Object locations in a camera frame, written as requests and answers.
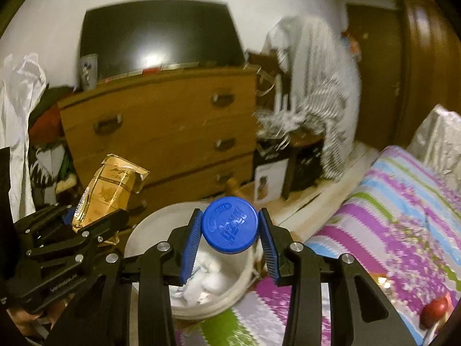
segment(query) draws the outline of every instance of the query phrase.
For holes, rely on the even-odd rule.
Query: television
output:
[[[87,10],[80,57],[97,54],[97,80],[150,68],[245,62],[226,4],[144,0]]]

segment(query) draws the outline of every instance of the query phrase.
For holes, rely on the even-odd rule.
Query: food packaging bag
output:
[[[78,203],[73,230],[78,232],[117,209],[126,209],[131,193],[141,191],[148,174],[119,156],[107,155]]]

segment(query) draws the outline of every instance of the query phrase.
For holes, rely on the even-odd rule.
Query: wooden door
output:
[[[348,5],[349,31],[362,50],[356,139],[379,150],[394,142],[400,113],[402,25],[400,13]]]

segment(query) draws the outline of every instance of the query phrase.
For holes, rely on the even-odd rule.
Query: white cloth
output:
[[[35,212],[29,177],[29,114],[46,87],[38,55],[24,57],[19,65],[7,57],[0,69],[0,148],[10,147],[10,206],[13,221]]]
[[[461,116],[458,113],[437,104],[414,133],[407,151],[461,195]]]
[[[360,103],[360,76],[348,48],[319,17],[283,18],[266,38],[280,68],[291,75],[291,110],[280,120],[326,134],[324,176],[338,180],[352,151]]]

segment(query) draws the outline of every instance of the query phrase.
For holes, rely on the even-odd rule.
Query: colorful bedspread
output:
[[[388,298],[420,345],[419,314],[432,299],[461,296],[461,198],[409,153],[386,148],[359,187],[306,245],[321,255],[353,254],[392,280]],[[330,343],[322,284],[322,346]],[[182,345],[281,345],[290,288],[263,280],[224,313],[177,333]]]
[[[353,254],[393,281],[388,294],[418,344],[432,299],[461,294],[461,199],[403,149],[386,148],[359,187],[306,243],[321,255]]]

